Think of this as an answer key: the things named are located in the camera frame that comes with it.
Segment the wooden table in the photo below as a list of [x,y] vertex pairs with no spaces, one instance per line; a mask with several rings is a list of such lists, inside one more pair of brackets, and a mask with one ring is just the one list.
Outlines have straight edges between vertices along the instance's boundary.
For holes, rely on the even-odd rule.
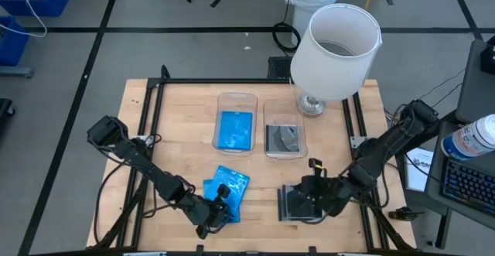
[[[119,119],[136,135],[145,96],[146,80],[129,80],[122,98]],[[258,97],[256,144],[249,156],[221,155],[211,144],[217,114],[217,97],[223,92],[242,92]],[[219,234],[200,240],[181,210],[161,210],[153,218],[144,219],[140,251],[195,251],[204,244],[205,251],[293,251],[305,252],[316,246],[318,252],[366,251],[358,205],[349,203],[334,218],[319,225],[300,222],[279,222],[277,188],[296,184],[301,176],[310,174],[308,158],[323,161],[329,176],[336,176],[351,162],[348,135],[341,102],[329,102],[325,113],[305,119],[306,144],[309,154],[304,159],[277,161],[264,151],[263,103],[271,99],[291,99],[288,84],[167,84],[162,100],[158,133],[163,137],[155,147],[153,162],[161,169],[179,174],[203,194],[203,180],[213,177],[219,165],[235,169],[251,177],[241,204],[241,222],[228,224]],[[379,136],[387,130],[383,104],[376,80],[367,80],[360,90],[364,120],[369,136]],[[350,103],[356,135],[357,121]],[[107,163],[105,176],[116,165]],[[121,212],[128,182],[128,168],[122,168],[108,181],[100,202],[98,231],[103,236]],[[398,171],[385,168],[391,201],[384,212],[405,206]],[[381,201],[385,195],[379,179]],[[146,209],[152,209],[152,188],[148,190]],[[371,211],[370,222],[375,247],[380,246],[376,222]],[[126,244],[130,244],[135,215],[129,219]],[[397,232],[413,247],[415,239],[411,224],[391,220]],[[94,244],[92,234],[88,245]]]

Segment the gray floor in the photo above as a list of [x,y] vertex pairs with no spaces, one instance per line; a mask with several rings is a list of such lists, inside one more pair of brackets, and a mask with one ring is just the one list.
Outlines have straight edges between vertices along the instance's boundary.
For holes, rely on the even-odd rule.
[[[285,10],[284,0],[223,0],[215,9],[212,1],[117,0],[108,26],[273,26]],[[359,6],[365,1],[340,0]],[[456,0],[393,1],[390,6],[386,0],[373,0],[370,6],[384,28],[469,27]],[[49,27],[98,27],[107,3],[70,0],[62,16],[43,21]],[[466,4],[479,27],[495,27],[495,3],[466,0]],[[30,17],[19,22],[38,26]],[[17,107],[0,144],[2,255],[17,254],[95,36],[51,32],[44,39],[31,38],[20,65],[33,67],[35,76],[0,77],[0,97],[13,99]],[[484,39],[491,36],[483,34]],[[384,34],[370,78],[378,79],[385,107],[393,111],[458,73],[466,65],[473,39],[471,33]],[[266,77],[268,57],[282,55],[266,32],[106,33],[31,252],[77,250],[86,244],[104,159],[85,142],[85,131],[102,115],[118,113],[127,79],[158,76],[162,64],[173,77]],[[461,81],[461,77],[449,81],[425,100],[436,102]],[[458,94],[437,107],[440,114],[456,106]],[[458,214],[452,218],[447,248],[428,247],[426,241],[435,238],[438,223],[439,216],[429,211],[413,223],[419,247],[468,255],[492,251],[495,233]]]

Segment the blue storage container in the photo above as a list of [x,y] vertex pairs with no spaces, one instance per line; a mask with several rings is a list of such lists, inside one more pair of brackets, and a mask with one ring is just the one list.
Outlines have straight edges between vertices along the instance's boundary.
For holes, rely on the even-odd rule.
[[[59,16],[69,0],[29,0],[38,16]],[[11,15],[32,15],[26,0],[0,0],[0,5]]]
[[[15,31],[26,32],[15,22],[13,16],[0,17],[0,23]],[[3,36],[0,38],[0,66],[15,67],[21,59],[22,52],[24,52],[29,36],[21,35],[1,27],[0,29],[3,33]]]

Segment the clear plastic container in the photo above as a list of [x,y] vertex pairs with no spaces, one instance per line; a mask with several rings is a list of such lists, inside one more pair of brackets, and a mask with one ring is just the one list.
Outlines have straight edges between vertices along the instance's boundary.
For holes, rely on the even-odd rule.
[[293,101],[265,101],[263,118],[266,156],[274,159],[298,159],[308,154],[304,120]]
[[249,155],[256,139],[258,98],[253,94],[218,96],[213,147],[228,155]]

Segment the glass lamp base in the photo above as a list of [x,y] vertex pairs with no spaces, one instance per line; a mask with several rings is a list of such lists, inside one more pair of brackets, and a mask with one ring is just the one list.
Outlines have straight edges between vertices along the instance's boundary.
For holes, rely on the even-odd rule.
[[326,102],[320,101],[308,94],[301,94],[298,99],[298,106],[303,114],[309,117],[316,117],[325,111]]

